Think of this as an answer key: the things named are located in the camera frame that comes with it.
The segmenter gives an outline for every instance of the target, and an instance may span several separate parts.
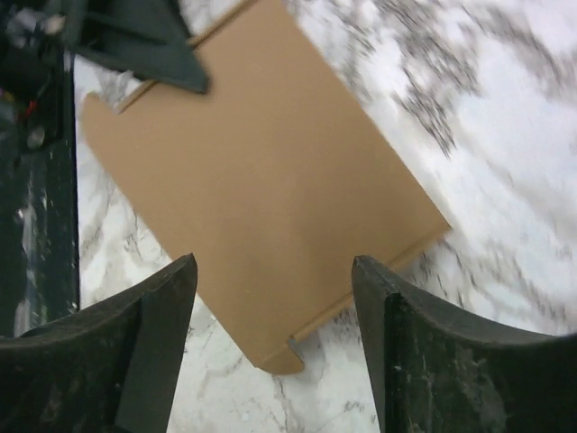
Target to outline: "scratched black surface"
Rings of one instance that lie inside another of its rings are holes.
[[[0,124],[0,336],[78,310],[74,82],[57,62],[63,138],[21,154],[15,128]]]

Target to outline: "black plastic part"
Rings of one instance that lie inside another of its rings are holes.
[[[106,68],[196,93],[208,90],[175,0],[70,2],[63,37],[77,54]]]
[[[184,256],[77,314],[0,339],[0,431],[164,433],[196,286]]]
[[[577,336],[481,318],[366,256],[353,294],[381,432],[577,431]]]
[[[19,336],[79,305],[72,62],[62,50],[44,60],[53,81],[39,113],[52,141],[24,148],[15,105],[0,101],[0,336]]]
[[[27,100],[35,100],[48,85],[50,68],[37,56],[14,47],[0,34],[0,88]]]

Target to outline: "marble floor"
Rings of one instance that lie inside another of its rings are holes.
[[[547,334],[577,329],[577,4],[566,0],[287,0],[454,230],[405,277],[464,309]],[[232,0],[188,0],[201,32]],[[134,87],[83,60],[88,91]],[[169,262],[78,128],[82,304]],[[376,433],[354,309],[254,369],[197,298],[169,432]]]

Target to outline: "black bracket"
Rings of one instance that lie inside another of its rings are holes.
[[[185,256],[77,314],[0,338],[0,431],[164,433],[196,286]]]
[[[204,94],[209,79],[188,45],[191,37],[175,0],[78,0],[63,31],[75,53],[109,69],[130,70]]]
[[[577,336],[474,315],[366,256],[353,294],[381,432],[577,431]]]

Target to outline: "brown cardboard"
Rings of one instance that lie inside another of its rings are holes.
[[[90,96],[84,131],[251,362],[297,373],[288,341],[350,305],[355,255],[399,268],[448,225],[283,4],[245,5],[197,47],[209,95]]]

